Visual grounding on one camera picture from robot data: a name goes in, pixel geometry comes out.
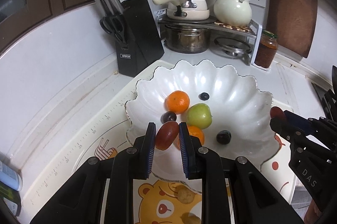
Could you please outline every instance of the bowl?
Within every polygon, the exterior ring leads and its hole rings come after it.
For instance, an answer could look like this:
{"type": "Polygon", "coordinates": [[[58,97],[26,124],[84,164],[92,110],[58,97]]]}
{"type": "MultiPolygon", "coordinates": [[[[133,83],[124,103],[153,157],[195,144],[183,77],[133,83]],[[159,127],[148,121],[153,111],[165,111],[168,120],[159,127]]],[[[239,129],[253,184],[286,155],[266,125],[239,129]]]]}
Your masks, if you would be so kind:
{"type": "MultiPolygon", "coordinates": [[[[131,145],[145,134],[149,122],[154,122],[159,130],[161,116],[167,111],[165,99],[176,90],[189,95],[190,107],[196,103],[210,107],[213,121],[203,130],[204,146],[221,157],[245,156],[261,170],[262,163],[278,152],[279,143],[269,126],[272,94],[258,90],[253,76],[239,76],[232,65],[218,68],[209,60],[198,65],[181,60],[172,69],[160,66],[151,80],[137,82],[136,98],[125,104],[131,122],[126,138],[131,145]],[[199,99],[203,92],[210,96],[206,101],[199,99]],[[217,133],[222,130],[231,132],[227,145],[216,141],[217,133]]],[[[182,121],[185,115],[177,115],[177,122],[182,121]]],[[[174,144],[165,151],[155,149],[152,173],[161,180],[183,183],[196,192],[202,191],[199,180],[185,178],[181,153],[174,144]]]]}

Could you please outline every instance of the knife block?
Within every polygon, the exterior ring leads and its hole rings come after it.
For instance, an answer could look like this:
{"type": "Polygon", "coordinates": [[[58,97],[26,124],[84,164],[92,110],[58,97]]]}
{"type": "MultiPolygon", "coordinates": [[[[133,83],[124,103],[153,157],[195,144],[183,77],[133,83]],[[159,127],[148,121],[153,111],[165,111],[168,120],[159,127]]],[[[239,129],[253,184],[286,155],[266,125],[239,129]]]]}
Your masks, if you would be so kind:
{"type": "Polygon", "coordinates": [[[123,75],[135,77],[159,60],[164,49],[148,1],[125,0],[122,6],[128,48],[116,41],[118,70],[123,75]]]}

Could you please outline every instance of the orange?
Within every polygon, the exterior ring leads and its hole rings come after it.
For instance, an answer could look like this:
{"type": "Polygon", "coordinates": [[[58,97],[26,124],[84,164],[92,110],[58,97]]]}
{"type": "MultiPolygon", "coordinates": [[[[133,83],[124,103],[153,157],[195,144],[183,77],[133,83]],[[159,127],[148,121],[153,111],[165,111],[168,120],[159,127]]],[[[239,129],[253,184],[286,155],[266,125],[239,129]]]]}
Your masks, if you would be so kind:
{"type": "Polygon", "coordinates": [[[166,98],[166,106],[169,111],[176,114],[185,112],[189,107],[189,97],[183,91],[174,91],[166,98]]]}
{"type": "MultiPolygon", "coordinates": [[[[201,145],[203,146],[203,144],[205,143],[205,135],[203,134],[203,131],[193,125],[188,125],[187,129],[190,136],[197,137],[200,140],[201,145]]],[[[176,137],[174,145],[180,150],[179,136],[176,137]]]]}

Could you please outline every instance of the blue bottle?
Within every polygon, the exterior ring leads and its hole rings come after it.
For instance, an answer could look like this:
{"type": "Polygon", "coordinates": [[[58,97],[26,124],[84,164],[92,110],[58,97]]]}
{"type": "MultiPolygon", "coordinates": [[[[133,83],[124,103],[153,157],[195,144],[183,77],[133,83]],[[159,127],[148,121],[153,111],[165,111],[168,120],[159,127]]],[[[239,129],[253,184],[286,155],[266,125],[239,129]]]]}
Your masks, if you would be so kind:
{"type": "Polygon", "coordinates": [[[13,171],[7,165],[3,164],[0,161],[0,181],[6,184],[8,187],[11,187],[13,190],[22,189],[22,179],[17,174],[16,171],[13,171]]]}

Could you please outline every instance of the silver bolt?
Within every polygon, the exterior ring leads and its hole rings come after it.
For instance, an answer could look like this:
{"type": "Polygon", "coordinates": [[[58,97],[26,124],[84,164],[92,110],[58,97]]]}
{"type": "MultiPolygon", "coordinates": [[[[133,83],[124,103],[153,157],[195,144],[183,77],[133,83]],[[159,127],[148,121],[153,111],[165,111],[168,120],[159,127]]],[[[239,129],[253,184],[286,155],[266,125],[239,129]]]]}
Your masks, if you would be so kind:
{"type": "Polygon", "coordinates": [[[199,153],[205,154],[205,153],[208,153],[208,149],[207,149],[206,147],[200,147],[200,148],[198,149],[198,152],[199,152],[199,153]]]}
{"type": "Polygon", "coordinates": [[[248,162],[248,159],[245,157],[238,157],[238,162],[241,164],[246,164],[248,162]]]}
{"type": "Polygon", "coordinates": [[[88,163],[90,165],[95,165],[97,162],[98,162],[98,158],[96,158],[96,157],[91,157],[91,158],[88,159],[88,163]]]}
{"type": "Polygon", "coordinates": [[[126,152],[129,154],[133,154],[137,152],[137,148],[136,147],[129,147],[126,149],[126,152]]]}

